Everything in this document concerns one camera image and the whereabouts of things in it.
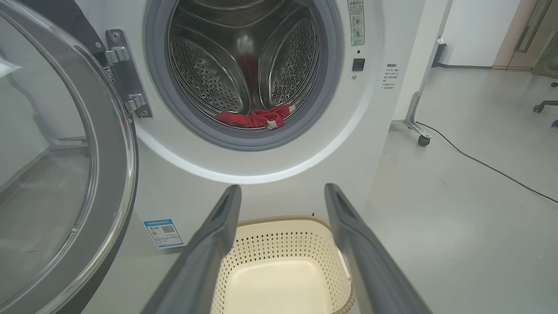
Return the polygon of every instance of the caster wheel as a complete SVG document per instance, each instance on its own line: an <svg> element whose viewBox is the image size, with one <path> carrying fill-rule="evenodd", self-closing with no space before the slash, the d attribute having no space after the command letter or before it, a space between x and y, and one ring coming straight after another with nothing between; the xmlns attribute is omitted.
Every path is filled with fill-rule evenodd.
<svg viewBox="0 0 558 314"><path fill-rule="evenodd" d="M420 146L426 146L428 144L430 144L430 139L428 137L424 137L424 136L419 136L418 137L418 144Z"/></svg>

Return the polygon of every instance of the stainless steel drum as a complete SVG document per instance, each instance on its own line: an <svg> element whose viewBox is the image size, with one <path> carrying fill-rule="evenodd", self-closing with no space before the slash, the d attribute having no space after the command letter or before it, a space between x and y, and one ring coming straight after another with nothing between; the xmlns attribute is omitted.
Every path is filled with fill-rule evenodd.
<svg viewBox="0 0 558 314"><path fill-rule="evenodd" d="M310 10L289 1L196 1L177 6L172 70L199 110L250 115L304 104L317 75L319 34Z"/></svg>

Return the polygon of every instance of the beige plastic basket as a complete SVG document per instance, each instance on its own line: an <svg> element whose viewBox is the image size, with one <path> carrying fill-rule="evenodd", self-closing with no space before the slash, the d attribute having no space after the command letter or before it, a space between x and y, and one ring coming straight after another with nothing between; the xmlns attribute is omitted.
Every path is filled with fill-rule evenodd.
<svg viewBox="0 0 558 314"><path fill-rule="evenodd" d="M355 302L329 227L313 218L240 224L221 263L212 314L341 314Z"/></svg>

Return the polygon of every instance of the black cable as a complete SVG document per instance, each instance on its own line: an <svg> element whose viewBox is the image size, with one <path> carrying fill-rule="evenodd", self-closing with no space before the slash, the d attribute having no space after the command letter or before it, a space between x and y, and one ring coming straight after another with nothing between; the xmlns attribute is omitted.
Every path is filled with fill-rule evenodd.
<svg viewBox="0 0 558 314"><path fill-rule="evenodd" d="M473 159L473 160L476 161L477 163L489 167L490 169L496 171L497 173L503 175L504 177L510 179L511 181L514 181L515 183L521 185L522 187L528 189L529 191L531 191L531 192L533 192L533 193L537 193L538 195L540 195L540 196L542 196L542 197L546 197L546 198L548 198L549 200L551 200L551 201L553 201L553 202L555 202L555 203L558 203L558 201L555 200L555 199L553 199L552 197L546 196L546 195L544 195L544 194L542 194L542 193L540 193L540 192L538 192L538 191L536 191L536 190L534 190L534 189L532 189L532 188L526 186L525 184L519 182L518 180L515 180L514 178L512 178L512 177L510 177L509 175L507 175L507 174L501 172L500 170L495 169L494 167L491 167L491 166L485 164L484 162L478 160L477 158L471 157L471 156L467 155L466 153L462 152L462 151L461 151L459 148L457 148L450 140L448 140L448 138L445 137L444 134L442 134L442 133L441 133L440 131L438 131L437 129L435 129L435 128L431 127L431 126L428 126L428 125L426 125L426 124L424 124L424 123L417 122L417 124L426 126L427 128L434 130L436 133L440 134L440 136L443 137L444 140L446 140L446 141L447 141L451 146L453 146L453 148L455 148L458 152L460 152L460 153L462 153L463 155L465 155L465 156L467 156L467 157Z"/></svg>

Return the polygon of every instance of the door hinge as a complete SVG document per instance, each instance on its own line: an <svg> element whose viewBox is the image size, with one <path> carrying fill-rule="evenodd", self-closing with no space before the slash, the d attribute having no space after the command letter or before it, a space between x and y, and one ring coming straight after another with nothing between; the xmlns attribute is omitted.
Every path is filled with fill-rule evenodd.
<svg viewBox="0 0 558 314"><path fill-rule="evenodd" d="M135 112L138 118L152 117L153 113L141 85L126 33L114 29L108 30L106 36L108 50L94 54L95 58L116 87L126 110Z"/></svg>

